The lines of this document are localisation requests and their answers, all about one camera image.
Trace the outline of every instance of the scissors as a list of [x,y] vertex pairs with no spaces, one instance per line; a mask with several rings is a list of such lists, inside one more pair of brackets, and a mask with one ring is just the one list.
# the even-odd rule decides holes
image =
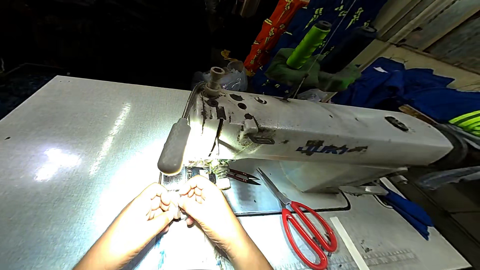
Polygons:
[[[232,168],[230,168],[230,172],[233,173],[233,174],[227,174],[228,177],[231,177],[233,179],[236,179],[238,181],[241,181],[241,182],[244,182],[244,183],[247,183],[247,184],[260,185],[259,183],[254,181],[254,180],[259,180],[259,179],[255,176],[251,175],[251,174],[248,174],[246,172],[240,172],[240,171],[234,170]],[[247,177],[247,179],[237,176],[238,174]]]
[[[285,233],[287,235],[288,241],[290,242],[290,245],[292,246],[295,253],[298,255],[298,257],[300,257],[300,259],[308,267],[310,267],[314,270],[326,269],[327,264],[328,264],[327,256],[320,249],[320,247],[315,243],[315,241],[308,235],[308,233],[300,226],[300,223],[292,215],[292,212],[287,209],[287,205],[290,205],[292,207],[292,209],[295,211],[295,213],[297,213],[300,216],[303,223],[305,223],[305,225],[307,225],[308,229],[310,230],[310,232],[312,232],[312,234],[318,240],[320,245],[328,252],[334,252],[336,250],[336,247],[337,247],[335,234],[334,234],[332,228],[330,228],[328,223],[320,215],[318,215],[317,212],[315,212],[313,209],[311,209],[310,207],[308,207],[308,206],[306,206],[302,203],[291,201],[285,195],[283,195],[278,190],[278,188],[272,183],[270,178],[268,178],[268,176],[260,168],[258,168],[257,171],[260,173],[261,177],[263,178],[263,180],[266,183],[266,185],[268,186],[268,188],[274,193],[274,195],[280,201],[280,204],[282,206],[283,227],[285,229]],[[313,225],[313,223],[307,218],[307,216],[303,213],[303,211],[300,209],[300,207],[309,211],[322,224],[322,226],[324,227],[328,236],[330,237],[330,244],[328,244],[327,241],[323,238],[323,236],[318,232],[318,230],[315,228],[315,225]],[[318,255],[318,257],[320,258],[320,262],[318,264],[314,264],[314,263],[310,262],[302,254],[302,252],[298,248],[295,241],[293,241],[293,237],[292,237],[292,234],[290,232],[290,228],[288,226],[288,221],[290,221],[292,223],[293,227],[295,227],[295,229],[297,229],[297,232],[300,233],[302,238],[308,243],[308,245]]]

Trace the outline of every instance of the sewing machine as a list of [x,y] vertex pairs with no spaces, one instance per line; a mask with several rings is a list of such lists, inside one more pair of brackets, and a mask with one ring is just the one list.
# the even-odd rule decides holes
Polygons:
[[166,175],[182,165],[209,167],[223,178],[235,160],[280,160],[299,190],[335,192],[429,165],[452,149],[437,129],[404,113],[223,91],[208,82],[192,91],[158,167]]

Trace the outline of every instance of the red scissors handle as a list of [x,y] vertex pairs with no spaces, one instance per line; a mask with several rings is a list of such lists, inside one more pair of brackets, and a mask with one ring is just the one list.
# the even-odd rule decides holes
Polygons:
[[[300,216],[300,218],[303,220],[305,225],[309,228],[309,230],[313,233],[313,235],[318,239],[320,244],[325,248],[325,250],[329,252],[333,252],[337,248],[337,242],[335,238],[335,234],[333,233],[333,230],[330,228],[328,223],[325,222],[325,220],[317,214],[317,212],[313,211],[310,207],[301,204],[299,202],[292,202],[291,203],[292,208],[294,211]],[[315,228],[315,226],[312,224],[312,222],[305,216],[305,214],[301,211],[300,207],[306,209],[310,213],[312,213],[315,218],[322,224],[322,226],[325,228],[327,231],[331,244],[327,244],[323,236],[320,235],[318,230]],[[292,212],[290,210],[283,208],[282,209],[282,220],[283,220],[283,227],[285,228],[285,233],[287,234],[288,241],[290,242],[290,245],[292,246],[293,250],[295,253],[300,257],[300,259],[310,268],[314,270],[324,270],[327,268],[327,256],[325,253],[320,249],[320,247],[314,242],[312,238],[308,235],[308,233],[302,228],[302,226],[299,224],[299,222],[295,219],[295,217],[292,215]],[[290,221],[297,230],[297,232],[300,233],[303,239],[308,243],[308,245],[314,250],[314,252],[318,255],[320,262],[318,264],[314,264],[310,262],[300,251],[298,248],[297,244],[293,240],[292,234],[290,232],[290,228],[288,226],[288,221]]]

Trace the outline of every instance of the red-handled scissors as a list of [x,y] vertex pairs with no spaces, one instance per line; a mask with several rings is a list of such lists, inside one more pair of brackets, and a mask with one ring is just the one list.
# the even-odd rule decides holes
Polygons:
[[[260,169],[258,168],[257,171],[260,173],[261,177],[263,178],[264,182],[270,188],[270,190],[275,194],[275,196],[278,198],[280,201],[280,204],[282,205],[282,220],[283,220],[283,227],[285,229],[285,233],[287,234],[288,241],[290,242],[290,245],[292,246],[293,250],[295,253],[297,253],[298,257],[310,268],[314,270],[323,270],[327,268],[327,256],[325,253],[320,249],[320,247],[315,243],[315,241],[308,235],[308,233],[300,226],[300,223],[295,219],[295,217],[292,215],[292,212],[287,209],[287,205],[290,205],[292,209],[297,213],[303,223],[307,225],[308,229],[310,232],[312,232],[313,236],[320,242],[322,247],[328,251],[328,252],[334,252],[336,250],[336,238],[335,234],[328,225],[328,223],[315,212],[313,209],[310,207],[301,204],[299,202],[294,202],[285,197],[279,190],[278,188],[272,183],[270,178]],[[325,238],[318,232],[318,230],[315,228],[313,223],[307,218],[307,216],[303,213],[303,211],[300,209],[303,208],[307,211],[309,211],[314,217],[317,218],[317,220],[322,224],[322,226],[325,228],[325,231],[327,232],[328,236],[330,237],[330,244],[327,243]],[[308,245],[314,250],[314,252],[318,255],[320,258],[320,262],[318,264],[314,264],[311,261],[309,261],[300,251],[298,248],[297,244],[295,241],[293,241],[292,234],[290,232],[290,228],[288,226],[288,221],[290,221],[297,229],[297,232],[300,233],[303,239],[308,243]]]

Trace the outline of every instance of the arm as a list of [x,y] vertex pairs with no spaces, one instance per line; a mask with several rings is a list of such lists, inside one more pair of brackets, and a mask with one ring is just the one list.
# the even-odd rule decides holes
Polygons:
[[118,270],[133,259],[158,233],[167,232],[176,205],[158,183],[133,199],[87,251],[74,270]]
[[272,269],[217,186],[202,176],[195,176],[179,194],[179,206],[190,215],[187,224],[195,219],[205,234],[225,251],[236,270]]

